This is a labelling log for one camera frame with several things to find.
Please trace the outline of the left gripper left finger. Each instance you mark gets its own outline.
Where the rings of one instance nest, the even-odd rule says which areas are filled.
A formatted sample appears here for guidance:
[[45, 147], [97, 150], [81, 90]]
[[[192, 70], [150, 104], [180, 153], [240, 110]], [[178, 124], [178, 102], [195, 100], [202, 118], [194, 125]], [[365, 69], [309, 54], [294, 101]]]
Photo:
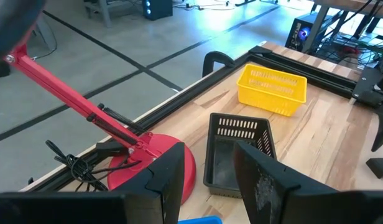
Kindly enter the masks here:
[[185, 144], [178, 142], [114, 189], [122, 193], [122, 204], [112, 224], [177, 224], [184, 175]]

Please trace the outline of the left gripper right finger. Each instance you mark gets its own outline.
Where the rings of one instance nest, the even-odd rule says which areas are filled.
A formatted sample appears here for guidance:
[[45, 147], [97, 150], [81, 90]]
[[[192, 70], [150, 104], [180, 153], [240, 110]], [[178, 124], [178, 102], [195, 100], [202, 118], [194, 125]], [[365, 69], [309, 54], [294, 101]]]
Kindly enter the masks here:
[[233, 162], [250, 224], [283, 224], [290, 195], [336, 192], [243, 141], [234, 144]]

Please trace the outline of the computer tower with glowing fan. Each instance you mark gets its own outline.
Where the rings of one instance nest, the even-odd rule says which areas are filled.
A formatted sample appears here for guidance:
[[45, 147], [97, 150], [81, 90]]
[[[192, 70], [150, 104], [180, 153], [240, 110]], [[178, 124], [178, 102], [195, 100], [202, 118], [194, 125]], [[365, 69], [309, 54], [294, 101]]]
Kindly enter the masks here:
[[310, 35], [311, 28], [316, 19], [316, 14], [308, 14], [294, 19], [285, 47], [301, 52]]

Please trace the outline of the yellow plastic basket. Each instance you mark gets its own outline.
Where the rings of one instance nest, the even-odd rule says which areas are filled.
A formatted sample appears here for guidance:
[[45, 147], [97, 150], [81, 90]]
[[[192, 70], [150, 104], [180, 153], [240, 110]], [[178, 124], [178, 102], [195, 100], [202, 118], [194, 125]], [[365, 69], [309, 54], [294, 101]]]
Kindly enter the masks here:
[[237, 86], [240, 103], [284, 116], [292, 116], [307, 100], [307, 78], [251, 63]]

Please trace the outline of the grey metal stand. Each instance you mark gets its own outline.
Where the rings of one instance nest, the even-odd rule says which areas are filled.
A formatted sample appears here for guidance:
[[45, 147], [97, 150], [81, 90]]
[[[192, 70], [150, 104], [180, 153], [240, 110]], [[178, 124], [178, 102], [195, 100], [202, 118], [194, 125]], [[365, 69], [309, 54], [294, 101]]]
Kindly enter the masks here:
[[102, 15], [105, 26], [109, 28], [111, 27], [109, 9], [114, 7], [114, 3], [117, 1], [118, 0], [83, 0], [83, 5], [89, 19], [91, 19], [93, 12], [98, 12]]

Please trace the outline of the black computer tower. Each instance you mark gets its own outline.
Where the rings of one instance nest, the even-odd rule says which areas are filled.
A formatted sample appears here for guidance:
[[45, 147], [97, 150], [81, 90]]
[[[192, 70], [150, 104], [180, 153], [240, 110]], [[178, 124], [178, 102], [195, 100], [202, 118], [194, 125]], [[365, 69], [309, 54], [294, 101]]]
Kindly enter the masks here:
[[146, 19], [157, 19], [173, 16], [172, 0], [142, 0], [143, 15]]

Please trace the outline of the black plastic basket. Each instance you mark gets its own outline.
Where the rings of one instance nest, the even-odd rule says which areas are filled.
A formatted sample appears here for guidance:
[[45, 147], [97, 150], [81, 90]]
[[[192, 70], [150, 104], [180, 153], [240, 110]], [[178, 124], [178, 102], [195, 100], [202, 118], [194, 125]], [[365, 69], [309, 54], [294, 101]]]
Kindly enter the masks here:
[[210, 114], [203, 183], [210, 194], [241, 198], [233, 163], [236, 141], [245, 141], [276, 159], [268, 119], [235, 114]]

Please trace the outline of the red desk lamp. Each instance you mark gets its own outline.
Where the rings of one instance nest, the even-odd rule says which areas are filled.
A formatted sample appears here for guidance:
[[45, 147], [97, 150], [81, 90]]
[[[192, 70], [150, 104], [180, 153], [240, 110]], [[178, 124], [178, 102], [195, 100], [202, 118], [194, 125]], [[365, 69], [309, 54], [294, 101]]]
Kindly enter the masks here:
[[103, 104], [92, 104], [28, 56], [26, 42], [45, 3], [46, 0], [0, 0], [0, 61], [15, 66], [88, 122], [108, 133], [113, 141], [128, 148], [128, 155], [111, 157], [110, 167], [104, 169], [108, 181], [104, 186], [100, 179], [94, 177], [96, 172], [86, 161], [65, 156], [54, 143], [46, 142], [57, 153], [56, 159], [70, 168], [73, 178], [81, 185], [99, 191], [113, 190], [149, 166], [179, 139], [149, 132]]

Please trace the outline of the blue plastic basket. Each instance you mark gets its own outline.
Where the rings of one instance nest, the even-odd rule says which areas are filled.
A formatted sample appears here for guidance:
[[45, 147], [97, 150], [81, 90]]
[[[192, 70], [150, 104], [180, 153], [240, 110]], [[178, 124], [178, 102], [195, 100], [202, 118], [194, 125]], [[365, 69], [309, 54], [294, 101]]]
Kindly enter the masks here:
[[178, 221], [177, 224], [223, 224], [223, 222], [217, 216], [208, 216], [208, 217], [180, 220]]

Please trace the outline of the wooden background workbench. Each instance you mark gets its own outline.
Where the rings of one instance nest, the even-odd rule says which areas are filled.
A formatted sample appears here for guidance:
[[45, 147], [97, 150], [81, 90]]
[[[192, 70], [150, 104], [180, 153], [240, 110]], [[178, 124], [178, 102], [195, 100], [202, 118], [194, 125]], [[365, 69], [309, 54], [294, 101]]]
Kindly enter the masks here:
[[374, 9], [374, 11], [378, 9], [376, 16], [383, 18], [383, 0], [314, 0], [313, 2], [320, 5], [321, 8], [302, 49], [302, 52], [306, 54], [309, 53], [313, 46], [329, 8], [340, 9], [345, 13], [356, 12], [358, 14], [369, 14], [372, 9]]

